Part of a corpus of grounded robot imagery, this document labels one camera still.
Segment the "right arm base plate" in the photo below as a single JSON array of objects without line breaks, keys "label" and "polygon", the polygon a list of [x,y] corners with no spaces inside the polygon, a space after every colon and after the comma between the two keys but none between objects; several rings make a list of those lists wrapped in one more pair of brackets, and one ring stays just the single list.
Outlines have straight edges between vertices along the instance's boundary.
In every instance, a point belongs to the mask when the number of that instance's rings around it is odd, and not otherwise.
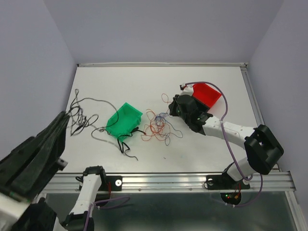
[{"label": "right arm base plate", "polygon": [[224,170],[221,174],[207,175],[203,187],[208,190],[248,190],[250,184],[244,184],[242,180],[233,180]]}]

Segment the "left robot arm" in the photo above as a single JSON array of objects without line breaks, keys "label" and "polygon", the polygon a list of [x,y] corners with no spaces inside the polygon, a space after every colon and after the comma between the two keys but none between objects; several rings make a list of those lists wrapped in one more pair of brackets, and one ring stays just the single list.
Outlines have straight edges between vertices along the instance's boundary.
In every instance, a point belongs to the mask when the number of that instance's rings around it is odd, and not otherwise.
[{"label": "left robot arm", "polygon": [[0,229],[2,231],[92,231],[92,207],[98,190],[107,185],[102,166],[83,172],[82,188],[64,223],[44,198],[35,202],[67,162],[65,149],[69,115],[60,112],[39,134],[14,148],[0,162]]}]

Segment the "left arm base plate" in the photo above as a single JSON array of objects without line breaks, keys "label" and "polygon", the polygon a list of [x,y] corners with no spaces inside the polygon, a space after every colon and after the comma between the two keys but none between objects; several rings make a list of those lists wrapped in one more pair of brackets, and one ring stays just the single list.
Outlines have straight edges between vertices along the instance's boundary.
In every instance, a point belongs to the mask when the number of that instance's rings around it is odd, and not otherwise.
[{"label": "left arm base plate", "polygon": [[102,183],[99,192],[119,192],[122,191],[122,176],[120,175],[107,175],[105,178],[106,183]]}]

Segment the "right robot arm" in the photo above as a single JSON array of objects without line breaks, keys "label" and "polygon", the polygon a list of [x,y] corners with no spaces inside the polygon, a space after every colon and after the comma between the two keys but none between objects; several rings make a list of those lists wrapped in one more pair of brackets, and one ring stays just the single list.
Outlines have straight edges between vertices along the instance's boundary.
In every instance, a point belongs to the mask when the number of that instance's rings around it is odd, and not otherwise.
[{"label": "right robot arm", "polygon": [[284,154],[284,149],[266,125],[244,127],[208,113],[208,107],[190,95],[175,95],[169,105],[170,115],[182,118],[194,132],[223,139],[246,152],[240,161],[234,160],[220,175],[206,181],[207,187],[232,188],[255,173],[267,175]]}]

